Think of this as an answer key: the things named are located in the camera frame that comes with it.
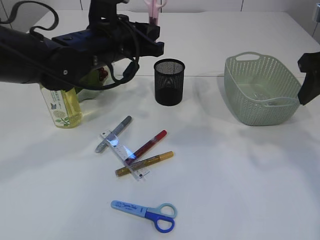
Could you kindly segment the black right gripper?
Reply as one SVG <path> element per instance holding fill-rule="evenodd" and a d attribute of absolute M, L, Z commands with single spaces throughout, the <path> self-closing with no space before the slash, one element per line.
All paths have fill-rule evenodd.
<path fill-rule="evenodd" d="M 301 73 L 306 73 L 298 92 L 299 103 L 303 106 L 320 95 L 320 53 L 304 53 L 297 62 Z"/>

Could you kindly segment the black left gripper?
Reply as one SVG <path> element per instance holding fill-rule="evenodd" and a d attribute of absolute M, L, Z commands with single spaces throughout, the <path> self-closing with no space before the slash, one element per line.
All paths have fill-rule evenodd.
<path fill-rule="evenodd" d="M 115 17 L 89 16 L 86 32 L 87 51 L 101 61 L 117 62 L 124 58 L 160 57 L 165 43 L 157 41 L 160 27 L 145 22 L 131 22 L 124 14 Z"/>

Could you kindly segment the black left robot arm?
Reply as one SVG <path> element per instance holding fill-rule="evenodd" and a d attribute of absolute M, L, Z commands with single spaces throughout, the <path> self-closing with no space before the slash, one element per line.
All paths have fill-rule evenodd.
<path fill-rule="evenodd" d="M 160 27 L 131 22 L 119 14 L 116 25 L 103 19 L 87 29 L 42 38 L 6 27 L 0 29 L 0 80 L 16 84 L 41 84 L 53 91 L 81 88 L 113 89 L 132 80 L 141 57 L 159 57 L 165 44 L 158 41 Z M 130 64 L 121 79 L 111 84 L 85 83 L 84 77 L 101 67 L 112 67 L 122 59 Z"/>

